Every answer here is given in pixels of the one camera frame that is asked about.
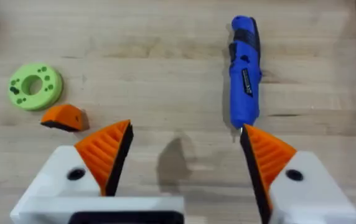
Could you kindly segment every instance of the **wooden table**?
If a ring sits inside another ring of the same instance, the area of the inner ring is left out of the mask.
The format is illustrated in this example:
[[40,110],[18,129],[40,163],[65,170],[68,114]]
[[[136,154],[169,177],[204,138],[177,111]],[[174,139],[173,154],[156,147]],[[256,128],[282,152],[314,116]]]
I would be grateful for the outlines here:
[[[131,119],[118,195],[183,195],[187,223],[259,223],[229,122],[227,44],[235,15],[256,18],[263,81],[256,126],[315,152],[356,206],[356,1],[0,0],[0,223],[52,151]],[[65,81],[59,103],[91,130],[39,124],[7,82],[45,62]]]

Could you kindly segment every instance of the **orange 3d printed block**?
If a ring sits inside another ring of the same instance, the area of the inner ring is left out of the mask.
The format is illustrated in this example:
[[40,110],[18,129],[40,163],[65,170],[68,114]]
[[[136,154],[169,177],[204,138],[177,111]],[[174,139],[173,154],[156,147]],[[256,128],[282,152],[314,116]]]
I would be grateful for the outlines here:
[[42,117],[41,124],[49,128],[58,128],[68,132],[87,129],[84,112],[73,105],[51,107]]

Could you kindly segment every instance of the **screwdriver handle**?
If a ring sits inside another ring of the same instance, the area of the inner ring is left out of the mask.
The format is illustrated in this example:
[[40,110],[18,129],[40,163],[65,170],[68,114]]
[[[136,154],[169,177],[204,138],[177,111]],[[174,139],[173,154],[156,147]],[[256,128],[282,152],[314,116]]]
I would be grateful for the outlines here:
[[229,45],[230,119],[235,128],[253,125],[260,115],[258,85],[261,81],[260,37],[252,17],[236,16],[232,20],[235,32]]

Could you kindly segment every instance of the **screwdriver label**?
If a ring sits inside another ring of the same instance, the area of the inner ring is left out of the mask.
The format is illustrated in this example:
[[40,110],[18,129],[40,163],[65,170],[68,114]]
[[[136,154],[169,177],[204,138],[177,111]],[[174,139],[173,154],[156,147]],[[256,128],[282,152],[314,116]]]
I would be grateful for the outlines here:
[[251,90],[250,77],[248,76],[247,68],[241,71],[241,75],[243,77],[243,89],[245,93],[251,97],[253,97],[253,90]]

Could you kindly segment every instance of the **green ring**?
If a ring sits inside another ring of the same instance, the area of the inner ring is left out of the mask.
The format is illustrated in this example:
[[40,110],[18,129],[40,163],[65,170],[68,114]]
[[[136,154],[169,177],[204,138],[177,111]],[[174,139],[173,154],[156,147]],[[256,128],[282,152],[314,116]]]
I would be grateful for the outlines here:
[[[30,86],[41,79],[41,89],[30,94]],[[9,79],[8,93],[12,103],[24,110],[42,110],[53,105],[62,94],[62,77],[43,63],[23,65]]]

